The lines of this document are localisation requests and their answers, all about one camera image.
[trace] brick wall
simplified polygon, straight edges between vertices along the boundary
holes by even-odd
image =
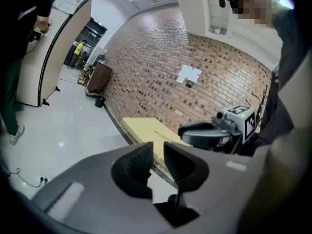
[[[132,17],[106,46],[113,74],[105,89],[106,104],[123,117],[156,117],[177,132],[181,124],[210,119],[217,110],[246,104],[258,108],[271,72],[238,49],[186,32],[177,6]],[[187,64],[202,70],[192,88],[176,82]]]

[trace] black trash bin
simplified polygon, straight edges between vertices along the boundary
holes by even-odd
[[[99,108],[103,107],[104,101],[105,101],[105,98],[103,96],[97,97],[96,102],[95,102],[95,106],[99,107]]]

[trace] hand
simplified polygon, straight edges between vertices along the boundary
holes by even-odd
[[[46,34],[49,31],[49,18],[37,16],[37,25],[40,31]]]

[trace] green pants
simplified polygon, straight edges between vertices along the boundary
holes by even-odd
[[[8,134],[15,135],[18,130],[15,101],[20,77],[22,59],[9,61],[2,68],[0,81],[0,113]]]

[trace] person in yellow vest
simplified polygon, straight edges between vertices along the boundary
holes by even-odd
[[[87,43],[86,40],[83,40],[81,43],[79,43],[74,51],[74,54],[73,54],[73,57],[69,63],[69,65],[67,66],[69,69],[73,69],[77,60],[78,60],[78,57],[80,56],[80,54],[82,53],[82,49],[84,47],[84,45]]]

